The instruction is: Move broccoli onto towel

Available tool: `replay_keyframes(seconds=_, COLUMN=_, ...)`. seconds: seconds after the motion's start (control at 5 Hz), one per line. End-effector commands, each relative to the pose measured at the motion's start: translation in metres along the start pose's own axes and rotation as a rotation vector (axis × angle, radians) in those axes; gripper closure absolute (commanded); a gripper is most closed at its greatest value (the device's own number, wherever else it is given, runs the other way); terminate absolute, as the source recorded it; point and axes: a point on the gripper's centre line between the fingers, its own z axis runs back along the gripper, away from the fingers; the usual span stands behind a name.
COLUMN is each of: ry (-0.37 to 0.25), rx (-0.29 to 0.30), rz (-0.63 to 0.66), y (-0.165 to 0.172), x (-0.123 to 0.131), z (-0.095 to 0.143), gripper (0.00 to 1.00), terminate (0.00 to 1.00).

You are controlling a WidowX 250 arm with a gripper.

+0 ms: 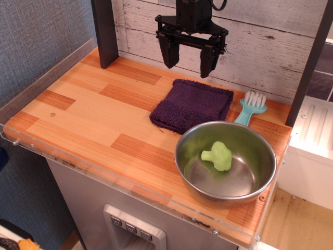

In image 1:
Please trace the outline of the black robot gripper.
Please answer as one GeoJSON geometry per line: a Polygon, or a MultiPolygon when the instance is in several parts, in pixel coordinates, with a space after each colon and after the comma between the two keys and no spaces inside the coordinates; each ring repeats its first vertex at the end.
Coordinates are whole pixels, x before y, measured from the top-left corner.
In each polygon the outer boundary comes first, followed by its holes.
{"type": "Polygon", "coordinates": [[[212,21],[212,12],[222,11],[213,1],[176,1],[174,16],[157,15],[156,37],[164,64],[171,69],[179,62],[180,45],[201,48],[200,76],[206,78],[216,68],[220,54],[225,52],[228,31],[212,21]]]}

